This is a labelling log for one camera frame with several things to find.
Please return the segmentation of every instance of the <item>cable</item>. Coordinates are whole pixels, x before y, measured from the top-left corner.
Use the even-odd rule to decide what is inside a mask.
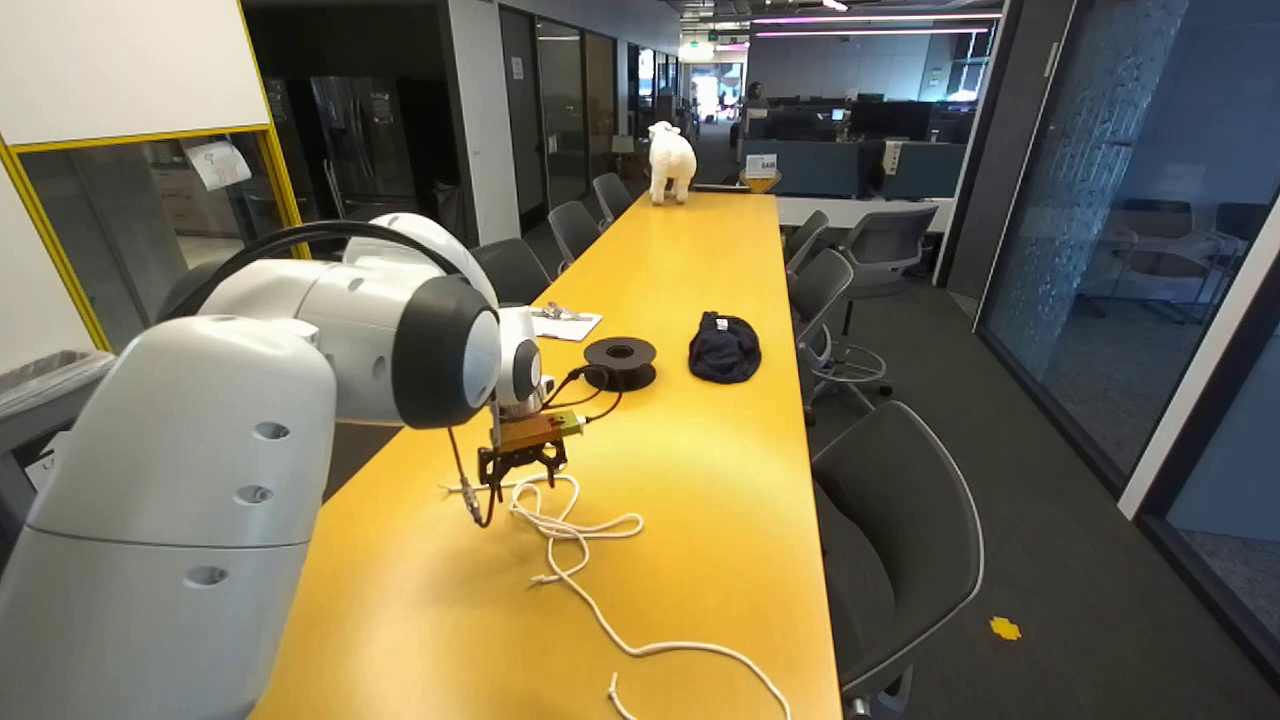
[[[558,396],[559,396],[570,382],[576,382],[585,373],[587,373],[587,364],[571,368],[571,373],[551,387],[551,396],[550,396],[546,405],[551,409]]]
[[[625,650],[625,656],[663,656],[663,650],[714,650],[726,661],[744,664],[763,687],[767,694],[783,707],[783,714],[794,720],[794,701],[776,687],[776,680],[744,650],[728,649],[728,643],[714,643],[714,640],[651,640],[651,643],[627,643],[617,625],[603,616],[602,600],[576,581],[576,572],[585,572],[591,562],[591,540],[632,540],[644,531],[644,516],[639,510],[625,510],[617,520],[603,524],[571,524],[570,510],[581,501],[581,480],[559,470],[559,485],[570,485],[570,503],[558,516],[546,516],[546,491],[533,486],[529,480],[516,485],[516,491],[507,495],[507,510],[529,520],[542,537],[546,537],[546,561],[550,561],[550,575],[533,575],[533,584],[564,584],[581,604],[587,604],[587,611],[597,616],[602,633]],[[576,562],[559,562],[558,544],[576,544],[581,561]],[[610,680],[610,702],[625,714],[637,720],[637,710],[627,710],[627,702],[617,691],[617,673]]]
[[[585,417],[585,422],[602,422],[603,417],[614,417],[625,405],[627,390],[617,390],[614,405],[597,417]]]
[[[597,396],[602,396],[602,387],[591,387],[591,396],[576,396],[576,399],[550,405],[550,409],[576,409],[576,405],[591,405]]]
[[[501,491],[487,486],[487,509],[481,510],[475,491],[472,491],[472,480],[468,480],[468,463],[466,463],[466,451],[458,449],[458,430],[454,430],[454,426],[447,426],[447,449],[454,449],[454,468],[458,468],[466,503],[468,503],[472,520],[475,520],[481,526],[487,526]]]

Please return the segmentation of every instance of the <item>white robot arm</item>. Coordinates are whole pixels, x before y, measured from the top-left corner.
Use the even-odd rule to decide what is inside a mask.
[[[232,258],[202,315],[119,350],[0,575],[6,714],[250,714],[332,422],[542,417],[535,342],[475,258],[434,221],[375,223],[434,258]]]

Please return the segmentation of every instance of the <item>yellow table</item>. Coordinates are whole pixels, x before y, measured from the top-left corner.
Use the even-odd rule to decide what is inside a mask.
[[[796,714],[840,714],[773,196],[639,200],[546,301],[603,311],[591,339],[651,339],[659,373],[570,440],[585,485],[571,520],[648,520],[637,540],[591,544],[581,584],[625,640],[733,643]],[[747,382],[689,377],[703,309],[762,333]],[[546,364],[559,377],[581,350],[546,342]],[[481,417],[461,430],[468,470],[483,426]],[[644,720],[783,714],[733,661],[617,650],[564,584],[533,584],[546,540],[507,510],[475,526],[454,485],[445,430],[400,430],[324,503],[255,714],[610,720],[614,673]]]

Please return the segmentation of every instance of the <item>glass door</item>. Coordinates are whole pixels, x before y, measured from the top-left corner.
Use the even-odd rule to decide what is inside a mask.
[[[617,135],[617,49],[610,35],[587,30],[587,170],[614,170]]]
[[[585,30],[535,21],[550,207],[587,190]]]
[[[1272,309],[1250,377],[1186,476],[1149,503],[1157,531],[1226,608],[1232,628],[1280,673],[1280,329]]]
[[[1278,5],[1080,0],[982,333],[1121,480],[1280,188]]]

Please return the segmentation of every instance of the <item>office chair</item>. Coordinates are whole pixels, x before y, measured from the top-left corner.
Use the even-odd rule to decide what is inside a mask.
[[[985,584],[985,524],[944,440],[877,405],[812,463],[845,707],[899,714],[913,650]]]
[[[603,223],[617,223],[637,200],[617,170],[591,177],[591,190],[597,190]]]
[[[787,276],[796,276],[806,255],[816,251],[816,240],[828,230],[828,223],[831,223],[828,212],[808,212],[806,223],[787,237],[783,242]]]
[[[1168,315],[1199,319],[1250,242],[1216,226],[1206,230],[1188,200],[1121,200],[1106,251],[1114,270],[1106,286],[1093,283],[1093,297],[1149,301]]]
[[[794,279],[794,319],[796,319],[796,350],[800,350],[800,382],[806,399],[828,382],[828,364],[838,360],[840,311],[854,290],[854,258],[838,249],[812,251]]]
[[[840,237],[862,283],[873,286],[917,267],[923,258],[934,217],[938,207],[868,212],[849,237]]]
[[[812,409],[828,382],[849,390],[882,382],[888,377],[888,360],[849,337],[854,290],[862,283],[854,255],[845,255],[838,242],[823,242],[816,230],[787,283],[800,329],[796,349],[806,409]]]
[[[481,242],[472,255],[481,258],[501,304],[533,304],[551,283],[551,270],[519,237]]]
[[[602,237],[597,217],[587,212],[585,200],[564,200],[550,212],[558,249],[559,249],[559,263],[571,263],[581,251],[591,249],[591,240]]]

